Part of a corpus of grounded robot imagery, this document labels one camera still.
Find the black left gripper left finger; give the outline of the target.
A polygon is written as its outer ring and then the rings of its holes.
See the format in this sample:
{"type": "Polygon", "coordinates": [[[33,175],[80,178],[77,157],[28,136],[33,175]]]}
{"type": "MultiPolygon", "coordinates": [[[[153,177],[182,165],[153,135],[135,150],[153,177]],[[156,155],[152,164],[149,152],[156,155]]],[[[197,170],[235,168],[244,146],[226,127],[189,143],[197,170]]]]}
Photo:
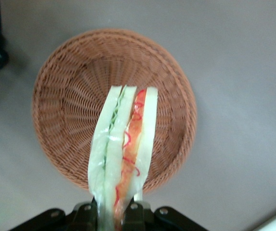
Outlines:
{"type": "Polygon", "coordinates": [[[96,231],[98,223],[97,202],[93,198],[90,202],[79,203],[74,207],[73,231],[96,231]]]}

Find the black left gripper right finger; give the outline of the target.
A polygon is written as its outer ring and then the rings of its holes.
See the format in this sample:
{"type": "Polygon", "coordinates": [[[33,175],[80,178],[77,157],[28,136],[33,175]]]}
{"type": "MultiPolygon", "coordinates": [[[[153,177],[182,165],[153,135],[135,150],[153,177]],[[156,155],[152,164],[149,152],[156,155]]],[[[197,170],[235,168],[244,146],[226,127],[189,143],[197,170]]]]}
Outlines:
{"type": "Polygon", "coordinates": [[[150,231],[153,223],[151,206],[145,201],[131,201],[125,210],[123,231],[150,231]]]}

